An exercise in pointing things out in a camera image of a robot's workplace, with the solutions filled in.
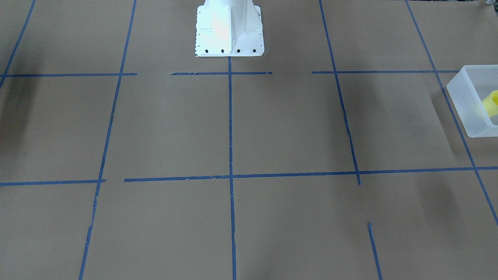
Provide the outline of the yellow plastic cup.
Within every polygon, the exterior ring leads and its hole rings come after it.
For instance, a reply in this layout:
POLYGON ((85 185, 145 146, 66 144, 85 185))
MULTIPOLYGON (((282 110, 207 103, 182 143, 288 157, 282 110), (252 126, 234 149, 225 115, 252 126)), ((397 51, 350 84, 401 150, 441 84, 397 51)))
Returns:
POLYGON ((498 90, 492 91, 489 96, 485 97, 482 105, 489 118, 498 115, 498 90))

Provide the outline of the translucent plastic bin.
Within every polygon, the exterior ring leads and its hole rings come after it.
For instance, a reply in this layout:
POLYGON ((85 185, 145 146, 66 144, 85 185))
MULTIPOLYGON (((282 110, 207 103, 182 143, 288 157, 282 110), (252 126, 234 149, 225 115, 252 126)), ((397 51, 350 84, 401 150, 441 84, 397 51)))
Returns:
POLYGON ((482 105, 482 100, 497 90, 497 83, 497 65, 466 65, 446 86, 470 138, 498 135, 497 116, 489 118, 482 105))

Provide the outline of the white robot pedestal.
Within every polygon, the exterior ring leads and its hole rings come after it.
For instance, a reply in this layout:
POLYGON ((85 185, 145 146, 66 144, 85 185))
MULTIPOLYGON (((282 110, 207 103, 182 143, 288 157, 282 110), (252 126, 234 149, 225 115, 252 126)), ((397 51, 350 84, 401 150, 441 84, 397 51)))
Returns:
POLYGON ((195 56, 264 55, 261 9, 252 0, 205 0, 196 15, 195 56))

